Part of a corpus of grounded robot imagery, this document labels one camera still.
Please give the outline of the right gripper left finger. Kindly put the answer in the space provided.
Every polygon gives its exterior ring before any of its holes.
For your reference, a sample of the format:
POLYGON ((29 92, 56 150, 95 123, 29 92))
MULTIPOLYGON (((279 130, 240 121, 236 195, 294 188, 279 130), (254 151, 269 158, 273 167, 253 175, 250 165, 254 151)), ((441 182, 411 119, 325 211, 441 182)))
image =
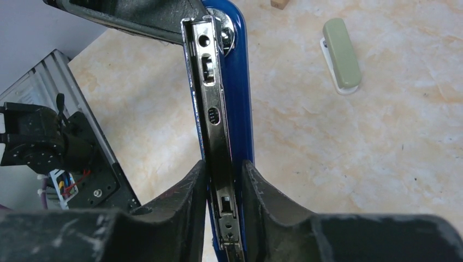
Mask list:
POLYGON ((207 173, 203 161, 131 212, 1 213, 1 261, 200 261, 207 173))

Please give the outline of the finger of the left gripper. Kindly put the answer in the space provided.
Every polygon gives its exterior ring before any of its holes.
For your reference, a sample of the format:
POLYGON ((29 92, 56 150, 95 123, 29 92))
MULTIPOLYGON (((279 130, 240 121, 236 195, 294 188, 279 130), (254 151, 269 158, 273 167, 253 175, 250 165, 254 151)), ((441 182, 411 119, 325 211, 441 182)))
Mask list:
POLYGON ((183 44, 181 20, 208 14, 199 0, 43 0, 66 13, 131 35, 183 44))

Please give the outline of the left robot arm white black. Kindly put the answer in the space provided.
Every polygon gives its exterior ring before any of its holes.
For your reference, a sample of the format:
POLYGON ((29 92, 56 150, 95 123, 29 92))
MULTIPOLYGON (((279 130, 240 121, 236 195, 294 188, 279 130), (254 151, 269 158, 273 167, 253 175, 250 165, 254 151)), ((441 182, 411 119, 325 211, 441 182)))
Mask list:
MULTIPOLYGON (((207 10, 201 1, 47 1, 47 5, 140 37, 182 44, 181 20, 201 18, 207 10)), ((69 131, 62 114, 64 98, 80 90, 69 69, 56 70, 57 111, 41 105, 5 103, 1 107, 5 132, 3 166, 27 165, 38 174, 54 169, 81 170, 91 159, 97 144, 78 138, 69 131)))

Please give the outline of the blue stapler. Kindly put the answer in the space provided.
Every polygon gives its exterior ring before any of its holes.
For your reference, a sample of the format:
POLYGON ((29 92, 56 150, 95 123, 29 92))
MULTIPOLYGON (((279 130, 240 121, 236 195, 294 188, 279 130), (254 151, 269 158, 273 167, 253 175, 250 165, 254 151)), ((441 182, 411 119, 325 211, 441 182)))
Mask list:
POLYGON ((231 1, 202 1, 181 21, 183 50, 218 261, 245 261, 242 164, 254 160, 245 18, 231 1))

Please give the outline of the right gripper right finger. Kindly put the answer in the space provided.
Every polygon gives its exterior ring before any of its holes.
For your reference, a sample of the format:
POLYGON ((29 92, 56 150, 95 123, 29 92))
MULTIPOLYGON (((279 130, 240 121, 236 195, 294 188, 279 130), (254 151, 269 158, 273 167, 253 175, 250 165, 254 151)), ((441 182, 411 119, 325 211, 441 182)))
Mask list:
POLYGON ((433 215, 314 213, 242 165, 247 261, 462 261, 462 238, 433 215))

